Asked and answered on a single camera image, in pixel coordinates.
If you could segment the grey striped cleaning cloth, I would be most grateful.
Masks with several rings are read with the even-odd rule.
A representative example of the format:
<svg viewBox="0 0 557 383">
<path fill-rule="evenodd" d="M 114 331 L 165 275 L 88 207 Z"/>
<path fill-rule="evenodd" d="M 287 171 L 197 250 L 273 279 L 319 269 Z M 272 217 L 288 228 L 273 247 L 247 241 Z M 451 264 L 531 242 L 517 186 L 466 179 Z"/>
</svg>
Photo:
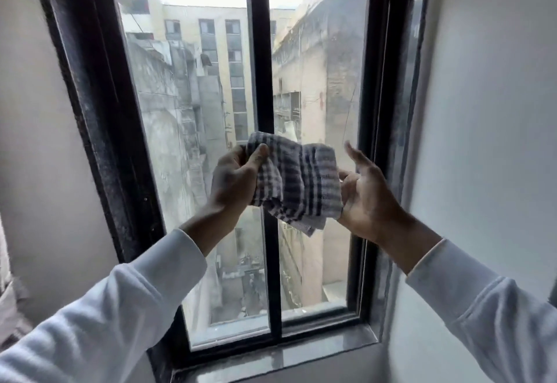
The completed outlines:
<svg viewBox="0 0 557 383">
<path fill-rule="evenodd" d="M 341 216 L 343 202 L 332 147 L 253 132 L 246 144 L 247 156 L 262 144 L 269 154 L 257 171 L 251 206 L 263 208 L 308 237 L 324 230 L 328 218 Z"/>
</svg>

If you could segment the person's right hand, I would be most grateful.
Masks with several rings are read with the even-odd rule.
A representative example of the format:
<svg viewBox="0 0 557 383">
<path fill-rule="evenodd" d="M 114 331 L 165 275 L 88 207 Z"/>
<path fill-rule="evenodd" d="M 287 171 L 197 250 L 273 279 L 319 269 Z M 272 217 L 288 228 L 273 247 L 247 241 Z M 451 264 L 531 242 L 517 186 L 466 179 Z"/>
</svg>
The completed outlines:
<svg viewBox="0 0 557 383">
<path fill-rule="evenodd" d="M 338 169 L 343 209 L 338 223 L 353 235 L 387 248 L 403 241 L 411 222 L 378 167 L 373 174 Z"/>
</svg>

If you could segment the beige building with windows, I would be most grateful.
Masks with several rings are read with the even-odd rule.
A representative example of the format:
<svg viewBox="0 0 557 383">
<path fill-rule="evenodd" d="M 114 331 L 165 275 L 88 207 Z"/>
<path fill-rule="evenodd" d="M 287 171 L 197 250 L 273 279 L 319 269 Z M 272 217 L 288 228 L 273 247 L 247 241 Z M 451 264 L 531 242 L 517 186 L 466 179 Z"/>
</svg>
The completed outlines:
<svg viewBox="0 0 557 383">
<path fill-rule="evenodd" d="M 255 121 L 247 8 L 163 4 L 162 12 L 167 32 L 205 55 L 205 74 L 219 77 L 227 145 L 246 142 Z"/>
</svg>

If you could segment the wide glass window pane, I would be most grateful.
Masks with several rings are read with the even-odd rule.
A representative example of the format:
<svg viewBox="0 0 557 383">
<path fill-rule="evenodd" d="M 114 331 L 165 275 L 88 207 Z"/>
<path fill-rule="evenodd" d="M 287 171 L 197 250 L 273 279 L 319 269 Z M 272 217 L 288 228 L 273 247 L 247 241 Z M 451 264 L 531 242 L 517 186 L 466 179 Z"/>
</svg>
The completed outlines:
<svg viewBox="0 0 557 383">
<path fill-rule="evenodd" d="M 254 131 L 247 0 L 115 0 L 166 231 Z M 182 303 L 189 351 L 269 330 L 263 217 L 248 206 Z"/>
</svg>

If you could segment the person's right forearm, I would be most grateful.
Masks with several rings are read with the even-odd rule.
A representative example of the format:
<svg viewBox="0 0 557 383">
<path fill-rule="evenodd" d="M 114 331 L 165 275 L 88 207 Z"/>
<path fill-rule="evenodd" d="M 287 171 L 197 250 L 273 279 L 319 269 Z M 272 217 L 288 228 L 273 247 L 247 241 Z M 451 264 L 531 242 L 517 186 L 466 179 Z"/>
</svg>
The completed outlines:
<svg viewBox="0 0 557 383">
<path fill-rule="evenodd" d="M 557 383 L 557 308 L 405 212 L 378 222 L 380 247 L 494 383 Z"/>
</svg>

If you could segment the grey concrete building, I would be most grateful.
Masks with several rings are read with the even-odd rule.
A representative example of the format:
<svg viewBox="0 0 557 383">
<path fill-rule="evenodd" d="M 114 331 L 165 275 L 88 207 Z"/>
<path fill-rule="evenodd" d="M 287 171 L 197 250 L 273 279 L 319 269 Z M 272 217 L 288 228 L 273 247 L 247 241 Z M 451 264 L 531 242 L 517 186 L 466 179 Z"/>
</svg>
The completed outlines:
<svg viewBox="0 0 557 383">
<path fill-rule="evenodd" d="M 215 165 L 227 152 L 222 88 L 217 76 L 205 74 L 192 44 L 126 37 L 158 204 L 170 232 L 205 205 Z"/>
</svg>

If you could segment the black window frame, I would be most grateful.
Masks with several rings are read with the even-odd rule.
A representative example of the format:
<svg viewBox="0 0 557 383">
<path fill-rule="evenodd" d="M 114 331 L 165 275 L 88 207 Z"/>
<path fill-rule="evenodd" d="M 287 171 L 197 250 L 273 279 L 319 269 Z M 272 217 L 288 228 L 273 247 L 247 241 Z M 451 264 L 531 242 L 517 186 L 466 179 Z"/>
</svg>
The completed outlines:
<svg viewBox="0 0 557 383">
<path fill-rule="evenodd" d="M 167 232 L 119 10 L 115 0 L 41 1 L 117 257 L 128 263 Z M 253 132 L 326 144 L 338 166 L 350 170 L 354 163 L 344 143 L 352 140 L 400 196 L 423 1 L 247 0 Z M 182 302 L 169 330 L 146 352 L 157 383 L 171 383 L 179 371 L 361 324 L 385 344 L 393 268 L 386 255 L 331 218 L 308 237 L 257 208 L 268 332 L 189 351 Z"/>
</svg>

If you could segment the grey stone window sill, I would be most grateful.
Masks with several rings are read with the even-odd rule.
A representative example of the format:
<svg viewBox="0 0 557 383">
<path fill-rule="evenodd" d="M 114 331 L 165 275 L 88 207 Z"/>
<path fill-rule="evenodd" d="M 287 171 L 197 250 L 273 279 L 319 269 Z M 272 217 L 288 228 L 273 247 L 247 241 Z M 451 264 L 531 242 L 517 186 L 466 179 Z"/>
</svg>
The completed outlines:
<svg viewBox="0 0 557 383">
<path fill-rule="evenodd" d="M 386 345 L 357 325 L 179 371 L 171 383 L 388 382 Z"/>
</svg>

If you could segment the person's left hand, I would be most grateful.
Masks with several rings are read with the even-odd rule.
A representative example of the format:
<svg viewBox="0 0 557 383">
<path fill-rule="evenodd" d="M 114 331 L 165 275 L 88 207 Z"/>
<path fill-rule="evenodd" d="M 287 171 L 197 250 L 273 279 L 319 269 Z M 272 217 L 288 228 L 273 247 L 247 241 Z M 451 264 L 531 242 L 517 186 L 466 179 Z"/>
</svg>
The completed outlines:
<svg viewBox="0 0 557 383">
<path fill-rule="evenodd" d="M 247 170 L 249 156 L 245 146 L 236 146 L 219 159 L 213 172 L 209 204 L 217 208 L 228 232 L 254 197 L 258 172 Z"/>
</svg>

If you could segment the person's left forearm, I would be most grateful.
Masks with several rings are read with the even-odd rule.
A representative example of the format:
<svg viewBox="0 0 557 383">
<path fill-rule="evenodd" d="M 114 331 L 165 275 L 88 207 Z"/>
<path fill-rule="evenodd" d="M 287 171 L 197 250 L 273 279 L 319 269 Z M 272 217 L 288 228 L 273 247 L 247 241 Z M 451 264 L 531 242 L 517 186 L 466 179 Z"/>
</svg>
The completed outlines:
<svg viewBox="0 0 557 383">
<path fill-rule="evenodd" d="M 209 204 L 0 353 L 0 383 L 123 383 L 204 277 L 240 210 Z"/>
</svg>

